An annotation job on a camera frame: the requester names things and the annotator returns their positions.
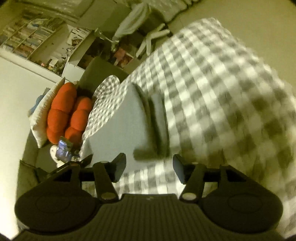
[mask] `pillow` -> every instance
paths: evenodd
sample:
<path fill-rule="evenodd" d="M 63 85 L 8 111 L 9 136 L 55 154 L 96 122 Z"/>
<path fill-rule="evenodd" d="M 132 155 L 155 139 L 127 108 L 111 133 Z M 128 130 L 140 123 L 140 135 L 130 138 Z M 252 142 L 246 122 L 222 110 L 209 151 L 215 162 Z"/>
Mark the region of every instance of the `pillow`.
<path fill-rule="evenodd" d="M 52 101 L 47 117 L 47 137 L 56 145 L 59 138 L 65 135 L 71 111 L 73 109 L 77 91 L 73 83 L 64 84 Z"/>
<path fill-rule="evenodd" d="M 91 110 L 92 102 L 90 98 L 85 96 L 77 98 L 70 120 L 70 126 L 65 132 L 65 138 L 72 142 L 75 147 L 79 147 L 81 144 L 82 134 L 87 126 Z"/>
<path fill-rule="evenodd" d="M 38 148 L 41 148 L 47 141 L 46 126 L 47 126 L 47 115 L 52 104 L 53 99 L 57 95 L 59 89 L 65 83 L 65 78 L 60 82 L 56 83 L 43 99 L 39 102 L 34 113 L 30 116 L 30 127 L 32 133 L 36 139 Z"/>

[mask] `checkered fabric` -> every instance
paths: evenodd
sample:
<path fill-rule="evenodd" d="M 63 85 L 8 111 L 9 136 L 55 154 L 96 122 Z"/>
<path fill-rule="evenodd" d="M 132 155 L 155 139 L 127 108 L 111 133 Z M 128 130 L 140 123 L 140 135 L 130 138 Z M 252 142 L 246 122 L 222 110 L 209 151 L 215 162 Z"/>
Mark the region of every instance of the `checkered fabric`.
<path fill-rule="evenodd" d="M 171 153 L 210 168 L 229 164 L 253 178 L 283 202 L 280 234 L 296 233 L 296 101 L 291 87 L 217 20 L 192 23 L 123 83 L 106 82 L 99 86 L 84 138 L 112 116 L 131 82 L 148 96 L 160 91 Z M 170 159 L 124 175 L 115 188 L 119 194 L 180 194 L 183 185 Z"/>

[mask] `sofa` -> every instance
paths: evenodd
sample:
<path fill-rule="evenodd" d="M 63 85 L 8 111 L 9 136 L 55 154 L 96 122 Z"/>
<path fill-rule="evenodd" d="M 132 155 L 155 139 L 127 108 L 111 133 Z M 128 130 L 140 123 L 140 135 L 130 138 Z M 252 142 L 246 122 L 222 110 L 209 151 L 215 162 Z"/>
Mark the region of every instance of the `sofa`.
<path fill-rule="evenodd" d="M 120 82 L 127 77 L 118 67 L 99 57 L 94 58 L 78 83 L 78 95 L 91 97 L 99 84 L 110 75 L 116 75 Z M 147 99 L 139 87 L 131 84 L 119 109 L 98 132 L 87 139 L 83 158 L 92 157 L 89 160 L 91 167 L 98 161 L 112 161 L 118 153 L 123 152 L 127 155 L 125 172 L 140 169 L 151 160 L 168 155 L 166 126 L 161 94 L 156 93 Z M 56 163 L 49 153 L 51 146 L 47 142 L 39 149 L 32 132 L 29 133 L 20 160 L 17 199 L 56 169 Z"/>

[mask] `beige floor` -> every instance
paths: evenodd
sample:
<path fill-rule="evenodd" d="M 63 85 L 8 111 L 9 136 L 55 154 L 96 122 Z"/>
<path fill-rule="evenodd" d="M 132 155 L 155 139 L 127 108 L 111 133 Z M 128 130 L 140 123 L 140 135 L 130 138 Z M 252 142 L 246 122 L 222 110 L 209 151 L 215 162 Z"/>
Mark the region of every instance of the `beige floor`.
<path fill-rule="evenodd" d="M 296 88 L 296 6 L 290 0 L 202 0 L 169 23 L 173 33 L 214 17 Z"/>

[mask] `red pillow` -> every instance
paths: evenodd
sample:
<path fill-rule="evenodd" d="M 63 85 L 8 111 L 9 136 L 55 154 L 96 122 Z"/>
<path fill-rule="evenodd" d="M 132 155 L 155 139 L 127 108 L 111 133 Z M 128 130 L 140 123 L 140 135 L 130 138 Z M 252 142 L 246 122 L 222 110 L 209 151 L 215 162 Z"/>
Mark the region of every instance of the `red pillow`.
<path fill-rule="evenodd" d="M 52 144 L 58 144 L 60 136 L 65 135 L 77 96 L 75 85 L 71 82 L 64 84 L 52 101 L 51 109 L 47 116 L 47 138 Z"/>
<path fill-rule="evenodd" d="M 76 111 L 76 110 L 86 110 L 87 112 L 91 112 L 92 110 L 91 99 L 85 96 L 78 97 L 73 108 L 73 111 Z"/>
<path fill-rule="evenodd" d="M 65 138 L 74 144 L 75 147 L 78 147 L 81 143 L 82 131 L 78 131 L 72 127 L 68 127 L 65 131 Z"/>
<path fill-rule="evenodd" d="M 61 110 L 69 114 L 75 103 L 77 91 L 75 85 L 71 82 L 64 84 L 52 101 L 52 109 Z"/>
<path fill-rule="evenodd" d="M 91 99 L 85 96 L 78 97 L 73 110 L 70 126 L 65 132 L 65 138 L 70 140 L 74 146 L 79 147 L 82 134 L 87 126 L 89 113 L 92 110 Z"/>

